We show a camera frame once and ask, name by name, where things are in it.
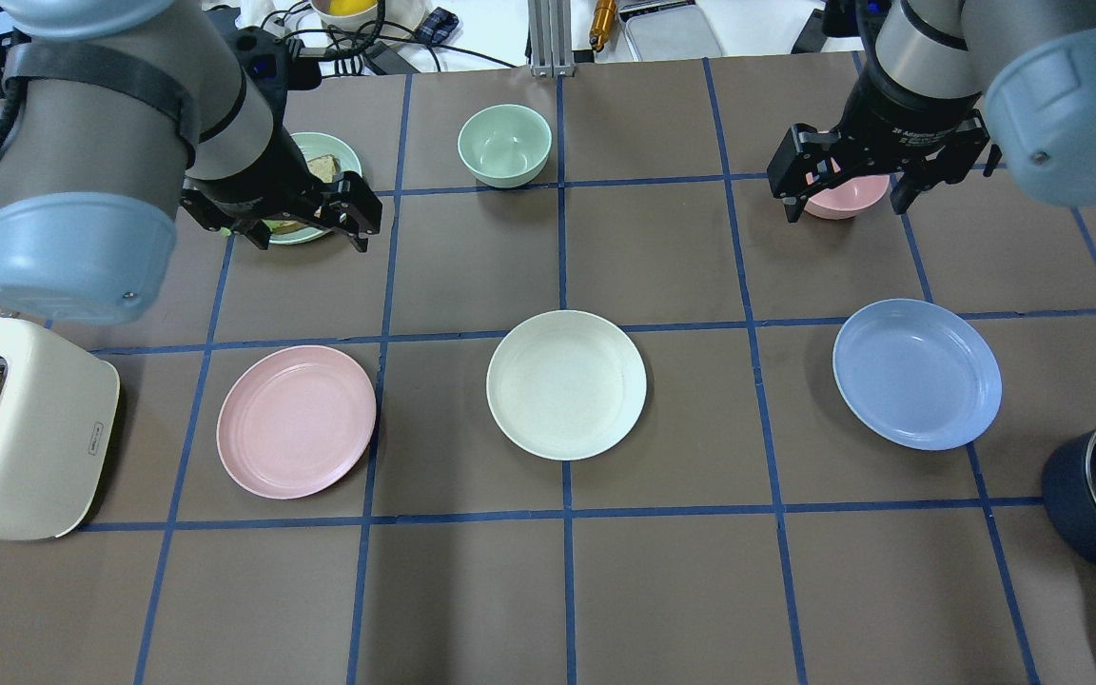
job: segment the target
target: light blue joint cap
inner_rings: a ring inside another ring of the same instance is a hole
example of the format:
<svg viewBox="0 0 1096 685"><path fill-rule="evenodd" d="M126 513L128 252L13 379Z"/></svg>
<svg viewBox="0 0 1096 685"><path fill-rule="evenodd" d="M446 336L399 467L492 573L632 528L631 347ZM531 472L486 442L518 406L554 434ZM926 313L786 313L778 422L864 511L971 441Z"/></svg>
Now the light blue joint cap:
<svg viewBox="0 0 1096 685"><path fill-rule="evenodd" d="M147 22L173 0L0 0L14 25L34 38L103 38Z"/></svg>
<svg viewBox="0 0 1096 685"><path fill-rule="evenodd" d="M1095 205L1096 30L1052 39L1002 69L984 118L1023 191L1051 205Z"/></svg>
<svg viewBox="0 0 1096 685"><path fill-rule="evenodd" d="M107 192L57 192L0 209L0 305L54 321L138 320L160 294L175 222Z"/></svg>

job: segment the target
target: gray robot arm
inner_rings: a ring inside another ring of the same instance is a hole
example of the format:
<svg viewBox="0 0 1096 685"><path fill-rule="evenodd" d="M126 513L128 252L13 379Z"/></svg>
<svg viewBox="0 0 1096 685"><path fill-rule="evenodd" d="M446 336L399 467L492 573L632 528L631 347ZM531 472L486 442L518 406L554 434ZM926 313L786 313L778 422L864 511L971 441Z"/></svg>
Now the gray robot arm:
<svg viewBox="0 0 1096 685"><path fill-rule="evenodd" d="M825 31L860 34L867 58L840 122L792 126L768 164L788 220L819 191L883 173L901 173L903 213L961 182L989 136L985 173L1004 156L1032 198L1096 204L1096 3L826 0Z"/></svg>
<svg viewBox="0 0 1096 685"><path fill-rule="evenodd" d="M0 155L3 307L136 320L158 295L180 205L262 248L261 220L281 213L359 250L378 232L365 182L310 174L282 126L285 90L266 96L241 68L241 54L282 55L262 50L269 34L229 45L196 0L0 4L32 36L4 75L26 81L26 95ZM271 68L256 64L255 77Z"/></svg>

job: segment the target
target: tabletop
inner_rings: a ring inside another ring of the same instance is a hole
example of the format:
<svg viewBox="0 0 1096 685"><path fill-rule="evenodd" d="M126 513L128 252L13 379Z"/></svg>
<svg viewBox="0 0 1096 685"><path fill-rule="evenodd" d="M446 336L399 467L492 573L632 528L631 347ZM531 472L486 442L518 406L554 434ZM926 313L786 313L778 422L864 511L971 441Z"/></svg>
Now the tabletop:
<svg viewBox="0 0 1096 685"><path fill-rule="evenodd" d="M1096 207L1001 170L902 217L788 225L767 160L791 123L834 123L856 73L822 54L292 94L288 129L361 156L383 235L262 252L182 215L142 320L53 326L119 370L125 427L82 528L0 543L0 684L1096 682L1096 567L1039 484L1096 426ZM523 190L457 158L496 103L556 136ZM907 450L841 400L836 331L888 298L995 352L973 444ZM484 399L501 338L557 308L620 326L649 374L636 429L566 465ZM338 484L265 500L214 425L250 364L300 343L368 372L377 435Z"/></svg>

